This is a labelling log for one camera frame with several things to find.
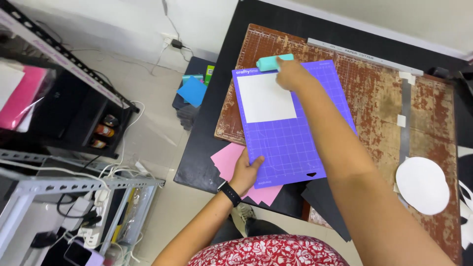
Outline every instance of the purple phone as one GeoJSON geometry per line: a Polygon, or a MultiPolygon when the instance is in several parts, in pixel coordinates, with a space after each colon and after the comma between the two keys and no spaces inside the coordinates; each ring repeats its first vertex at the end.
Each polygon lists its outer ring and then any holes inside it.
{"type": "Polygon", "coordinates": [[[66,250],[64,259],[75,266],[101,266],[104,257],[93,249],[84,247],[84,243],[75,240],[66,250]]]}

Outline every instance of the floral pattern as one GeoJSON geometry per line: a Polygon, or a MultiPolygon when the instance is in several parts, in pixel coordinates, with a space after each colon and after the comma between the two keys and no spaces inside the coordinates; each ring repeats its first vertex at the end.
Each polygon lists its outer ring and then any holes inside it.
{"type": "Polygon", "coordinates": [[[189,266],[348,266],[325,242],[296,235],[236,239],[204,248],[189,266]]]}

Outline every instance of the shoe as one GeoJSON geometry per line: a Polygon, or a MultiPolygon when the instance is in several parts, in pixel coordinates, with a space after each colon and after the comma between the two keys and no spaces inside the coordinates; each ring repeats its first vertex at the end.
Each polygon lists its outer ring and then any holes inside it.
{"type": "Polygon", "coordinates": [[[256,214],[254,213],[253,209],[250,205],[241,202],[236,208],[235,211],[237,212],[238,216],[243,220],[244,223],[249,218],[256,219],[256,214]]]}

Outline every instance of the smartwatch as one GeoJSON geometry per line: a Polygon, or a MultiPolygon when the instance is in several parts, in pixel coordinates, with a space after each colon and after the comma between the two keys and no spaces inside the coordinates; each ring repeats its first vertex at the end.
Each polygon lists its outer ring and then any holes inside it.
{"type": "Polygon", "coordinates": [[[217,188],[217,191],[222,191],[223,193],[225,193],[225,195],[227,195],[227,197],[233,203],[233,207],[237,207],[238,204],[241,202],[240,196],[238,195],[237,192],[235,192],[235,190],[232,189],[232,187],[230,186],[230,184],[227,181],[223,182],[217,188]]]}

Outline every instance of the green box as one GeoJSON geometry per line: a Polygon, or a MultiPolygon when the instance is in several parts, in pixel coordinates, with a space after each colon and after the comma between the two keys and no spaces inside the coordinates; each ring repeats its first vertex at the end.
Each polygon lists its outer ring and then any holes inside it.
{"type": "Polygon", "coordinates": [[[209,85],[210,79],[212,78],[214,68],[215,68],[215,66],[207,66],[207,71],[205,72],[205,80],[204,80],[204,84],[206,86],[209,85]]]}

